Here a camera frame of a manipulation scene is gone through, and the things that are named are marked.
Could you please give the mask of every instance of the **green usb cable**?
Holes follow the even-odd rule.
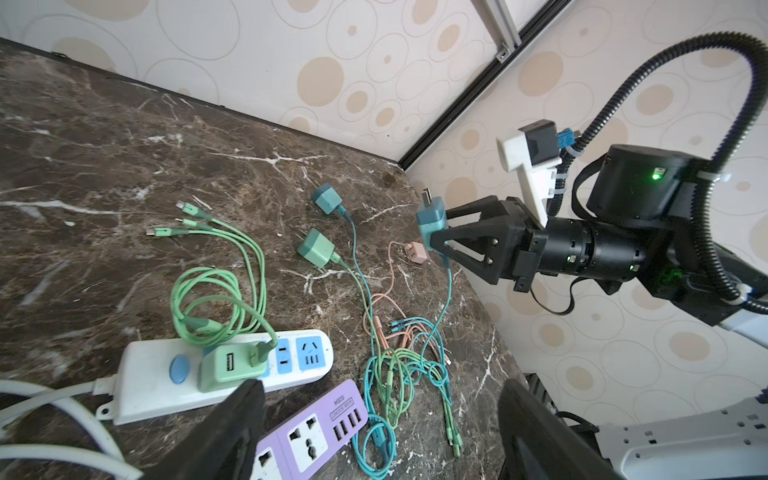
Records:
[[[264,319],[264,312],[266,310],[266,281],[264,279],[264,253],[261,247],[237,228],[213,218],[192,204],[179,202],[176,206],[182,209],[184,213],[201,219],[202,222],[190,219],[177,219],[188,228],[150,228],[147,229],[147,235],[155,237],[211,235],[231,242],[243,255],[250,282],[250,291],[253,297],[251,304],[243,301],[243,294],[240,292],[240,281],[229,270],[208,266],[190,268],[179,276],[170,291],[170,313],[179,337],[195,346],[215,346],[232,339],[237,334],[255,333],[260,327],[263,327],[270,334],[270,341],[268,343],[258,343],[254,355],[257,361],[265,362],[267,354],[277,346],[277,334],[275,334],[272,326]],[[208,222],[215,223],[226,230],[212,227],[207,224]],[[258,289],[248,250],[253,253],[258,263]],[[189,302],[185,307],[182,307],[190,291],[196,285],[202,283],[220,286],[229,295],[201,296]],[[228,323],[219,323],[208,318],[199,318],[192,315],[193,310],[200,305],[221,302],[229,303],[232,306],[232,315]]]

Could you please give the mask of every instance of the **white power strip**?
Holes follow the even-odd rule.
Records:
[[[265,392],[315,382],[331,370],[333,348],[328,336],[320,330],[290,330],[277,332],[278,348],[270,352],[269,370],[260,380]],[[248,333],[235,336],[228,343],[269,341],[267,333]],[[304,356],[304,347],[313,340],[319,352]],[[177,356],[186,356],[189,372],[181,383],[170,377],[171,362]],[[215,405],[224,401],[236,387],[200,391],[200,363],[204,351],[182,339],[144,340],[131,342],[123,352],[118,374],[110,382],[101,382],[95,394],[107,393],[114,398],[96,410],[96,418],[112,420],[115,425],[153,419],[162,415]]]

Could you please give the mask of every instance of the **dark marble table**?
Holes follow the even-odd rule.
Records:
[[[117,372],[125,346],[176,336],[168,293],[191,266],[233,268],[219,239],[146,237],[173,223],[177,200],[199,200],[248,232],[266,254],[267,318],[277,330],[315,328],[333,342],[331,372],[267,394],[271,429],[345,379],[361,385],[369,339],[349,277],[322,276],[296,254],[312,227],[349,257],[349,225],[310,202],[331,181],[359,225],[359,261],[386,289],[386,246],[418,236],[418,197],[396,165],[335,144],[211,108],[175,94],[0,45],[0,375],[60,388]],[[407,314],[445,302],[439,262],[394,252],[394,295]],[[494,478],[502,463],[496,402],[520,378],[488,314],[454,264],[454,300],[442,324],[464,453],[445,440],[439,394],[422,383],[397,429],[392,478]],[[382,318],[393,311],[382,307]],[[12,399],[2,399],[6,406]],[[82,401],[95,409],[108,397]],[[158,462],[205,415],[198,409],[107,427],[138,468]],[[46,407],[12,425],[13,442],[93,449],[66,415]],[[61,463],[19,462],[11,478],[101,478]],[[317,478],[364,478],[346,446]]]

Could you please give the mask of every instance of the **blue power switch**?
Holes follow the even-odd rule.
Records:
[[[173,383],[182,383],[190,374],[190,360],[186,355],[176,355],[170,361],[170,380]]]

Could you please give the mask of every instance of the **wall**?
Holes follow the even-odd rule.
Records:
[[[496,137],[539,118],[584,130],[621,82],[650,56],[696,33],[737,30],[766,38],[768,2],[739,0],[574,0],[452,129],[409,169],[417,188],[448,207],[486,195],[520,196],[501,171]],[[571,169],[613,143],[672,148],[709,157],[720,143],[750,76],[728,51],[688,55],[652,74]],[[768,116],[760,118],[718,184],[712,223],[717,241],[768,271]],[[592,182],[578,196],[585,202]],[[570,196],[561,215],[573,216]],[[710,328],[637,281],[606,296],[579,283],[575,311],[546,314],[529,294],[502,280],[470,275],[526,372],[538,372],[559,408],[593,422],[635,423],[718,409],[768,385],[768,350]],[[564,310],[570,278],[537,276],[545,305]]]
[[[4,0],[0,37],[394,160],[497,51],[469,0]]]

